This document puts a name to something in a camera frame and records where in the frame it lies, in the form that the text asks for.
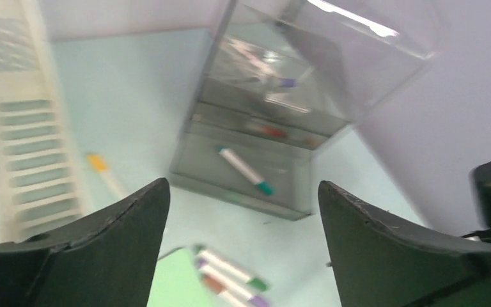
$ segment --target light blue tabletop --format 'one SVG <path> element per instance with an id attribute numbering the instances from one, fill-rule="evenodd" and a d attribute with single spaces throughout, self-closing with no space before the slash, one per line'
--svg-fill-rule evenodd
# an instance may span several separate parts
<path id="1" fill-rule="evenodd" d="M 131 192 L 166 176 L 209 45 L 204 29 L 54 44 L 95 210 L 116 199 L 82 158 L 102 154 Z M 421 224 L 352 129 L 315 155 L 314 207 L 319 181 L 330 180 Z M 266 295 L 274 306 L 340 306 L 332 270 L 325 266 L 329 255 L 318 214 L 289 222 L 173 187 L 167 228 L 161 254 L 199 242 L 212 246 L 271 282 Z"/>

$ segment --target purple marker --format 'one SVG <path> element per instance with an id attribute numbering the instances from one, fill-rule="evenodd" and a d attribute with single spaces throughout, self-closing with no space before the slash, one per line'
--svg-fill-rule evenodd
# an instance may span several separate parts
<path id="1" fill-rule="evenodd" d="M 198 271 L 203 274 L 206 274 L 218 281 L 222 286 L 225 287 L 226 290 L 230 290 L 233 293 L 238 294 L 240 297 L 243 297 L 249 304 L 252 304 L 255 307 L 269 307 L 270 304 L 262 297 L 252 293 L 245 287 L 240 286 L 236 281 L 225 276 L 223 273 L 220 273 L 217 269 L 212 267 L 206 260 L 199 259 L 197 262 Z"/>

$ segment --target dish rack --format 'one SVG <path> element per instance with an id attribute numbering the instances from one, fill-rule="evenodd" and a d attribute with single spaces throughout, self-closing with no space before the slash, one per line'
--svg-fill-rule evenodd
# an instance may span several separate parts
<path id="1" fill-rule="evenodd" d="M 89 213 L 42 19 L 32 0 L 0 0 L 0 242 Z"/>

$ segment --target transparent plastic box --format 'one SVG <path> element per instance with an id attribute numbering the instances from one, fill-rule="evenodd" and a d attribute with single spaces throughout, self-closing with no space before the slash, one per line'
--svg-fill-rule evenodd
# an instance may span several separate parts
<path id="1" fill-rule="evenodd" d="M 311 161 L 297 152 L 316 150 L 419 75 L 439 50 L 442 22 L 431 1 L 418 0 L 296 0 L 278 17 L 240 2 L 230 8 L 172 173 L 189 178 L 179 183 L 189 189 L 256 206 L 208 186 L 192 187 L 196 180 L 306 216 L 311 204 L 299 202 L 309 199 L 311 174 L 304 163 Z M 215 147 L 227 141 L 259 173 L 271 173 L 273 153 L 286 161 L 286 178 L 271 178 L 278 185 L 273 196 L 239 180 L 219 157 Z M 209 143 L 213 148 L 202 148 Z M 257 209 L 297 218 L 268 207 Z"/>

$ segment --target green notepad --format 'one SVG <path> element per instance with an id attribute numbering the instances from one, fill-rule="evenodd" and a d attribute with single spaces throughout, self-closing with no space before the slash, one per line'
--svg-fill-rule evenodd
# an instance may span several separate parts
<path id="1" fill-rule="evenodd" d="M 214 307 L 188 249 L 177 249 L 157 261 L 147 307 Z"/>

